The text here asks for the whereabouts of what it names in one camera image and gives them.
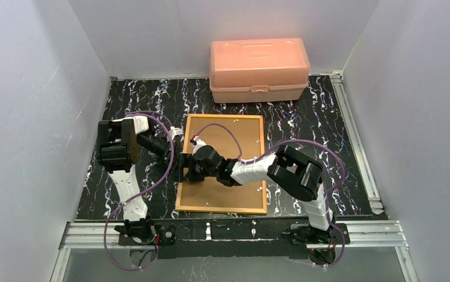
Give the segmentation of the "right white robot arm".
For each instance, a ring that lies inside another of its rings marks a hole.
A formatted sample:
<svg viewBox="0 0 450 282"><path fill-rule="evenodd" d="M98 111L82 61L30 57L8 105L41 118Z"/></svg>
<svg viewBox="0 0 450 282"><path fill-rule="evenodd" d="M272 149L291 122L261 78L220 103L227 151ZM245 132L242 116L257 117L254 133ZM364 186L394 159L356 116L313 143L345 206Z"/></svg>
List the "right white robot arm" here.
<svg viewBox="0 0 450 282"><path fill-rule="evenodd" d="M305 205L310 227L330 236L334 215L323 190L322 165L288 145L250 160L227 159L210 145L197 145L180 162L183 183L203 183L213 177L223 186L244 186L271 180Z"/></svg>

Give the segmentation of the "brown cardboard backing board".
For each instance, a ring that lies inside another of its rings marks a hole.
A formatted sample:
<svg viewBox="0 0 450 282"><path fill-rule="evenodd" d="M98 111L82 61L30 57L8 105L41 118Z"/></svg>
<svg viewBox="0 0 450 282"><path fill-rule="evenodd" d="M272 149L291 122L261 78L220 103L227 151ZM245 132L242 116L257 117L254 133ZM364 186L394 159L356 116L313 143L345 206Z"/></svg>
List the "brown cardboard backing board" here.
<svg viewBox="0 0 450 282"><path fill-rule="evenodd" d="M239 184L231 176L239 159L259 157L264 151L260 115L188 115L176 210L265 215L265 179Z"/></svg>

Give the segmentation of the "yellow wooden picture frame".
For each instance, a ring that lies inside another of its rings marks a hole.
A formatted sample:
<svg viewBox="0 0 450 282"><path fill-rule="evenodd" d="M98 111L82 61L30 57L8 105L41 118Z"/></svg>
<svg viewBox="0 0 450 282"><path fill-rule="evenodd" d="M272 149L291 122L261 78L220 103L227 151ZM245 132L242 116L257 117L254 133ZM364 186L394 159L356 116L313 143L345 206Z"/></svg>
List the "yellow wooden picture frame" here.
<svg viewBox="0 0 450 282"><path fill-rule="evenodd" d="M190 139L198 135L225 158L252 159L265 151L264 118L260 115L190 114L183 138L183 151L192 152ZM267 213L267 183L257 181L227 187L213 177L203 182L179 183L176 210L210 213Z"/></svg>

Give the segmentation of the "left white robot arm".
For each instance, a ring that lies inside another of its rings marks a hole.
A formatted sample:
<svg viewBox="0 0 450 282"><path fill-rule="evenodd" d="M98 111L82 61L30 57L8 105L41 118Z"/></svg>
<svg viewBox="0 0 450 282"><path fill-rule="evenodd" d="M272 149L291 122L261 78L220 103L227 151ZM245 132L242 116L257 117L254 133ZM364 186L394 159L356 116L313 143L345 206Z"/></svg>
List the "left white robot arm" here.
<svg viewBox="0 0 450 282"><path fill-rule="evenodd" d="M103 166L116 186L123 212L123 225L115 229L128 237L148 240L155 236L153 220L136 177L139 149L156 155L166 166L160 182L167 179L176 164L175 138L183 131L170 125L162 126L165 137L157 137L153 125L158 122L151 111L132 113L123 119L101 120L96 139L96 160Z"/></svg>

